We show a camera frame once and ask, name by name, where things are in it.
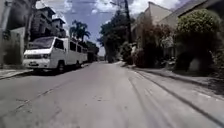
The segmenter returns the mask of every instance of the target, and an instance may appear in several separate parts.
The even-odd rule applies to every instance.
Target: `shrub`
[[[121,46],[121,55],[124,62],[127,64],[133,64],[132,56],[131,56],[132,48],[128,43],[124,43]]]
[[[199,73],[210,70],[213,63],[210,52],[219,46],[220,23],[218,15],[206,9],[192,11],[179,19],[174,36],[179,51],[175,69],[188,71],[191,61],[197,58]]]
[[[147,67],[146,59],[145,59],[145,53],[143,49],[138,49],[135,51],[135,53],[132,55],[134,64],[139,68],[145,68]]]
[[[171,34],[168,25],[152,25],[147,20],[143,20],[138,27],[137,39],[139,47],[144,51],[145,66],[155,67],[163,60],[162,40]]]
[[[179,19],[175,39],[196,53],[198,50],[213,51],[217,46],[220,23],[219,17],[211,11],[192,11]]]
[[[217,76],[224,79],[224,46],[221,46],[214,54],[214,66]]]

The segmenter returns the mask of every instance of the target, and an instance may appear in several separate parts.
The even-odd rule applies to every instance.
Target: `street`
[[[104,62],[60,75],[4,79],[0,128],[223,127],[224,101],[188,85]]]

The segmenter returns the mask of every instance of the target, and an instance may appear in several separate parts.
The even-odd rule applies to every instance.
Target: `palm tree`
[[[89,38],[90,32],[87,31],[87,28],[88,28],[87,24],[74,20],[72,22],[72,25],[73,26],[69,30],[70,37],[81,39],[82,42],[85,36]]]

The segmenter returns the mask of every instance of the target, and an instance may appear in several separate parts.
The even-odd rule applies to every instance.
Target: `van windshield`
[[[54,40],[53,37],[38,38],[38,39],[34,40],[33,42],[29,43],[28,50],[48,49],[51,47],[53,40]]]

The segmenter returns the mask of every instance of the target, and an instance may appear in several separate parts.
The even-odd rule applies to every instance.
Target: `van side window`
[[[54,47],[58,49],[64,49],[63,41],[59,39],[55,39]]]
[[[70,42],[70,50],[76,51],[76,44],[73,42]]]
[[[81,48],[81,46],[78,46],[78,52],[79,52],[79,53],[82,52],[82,48]]]

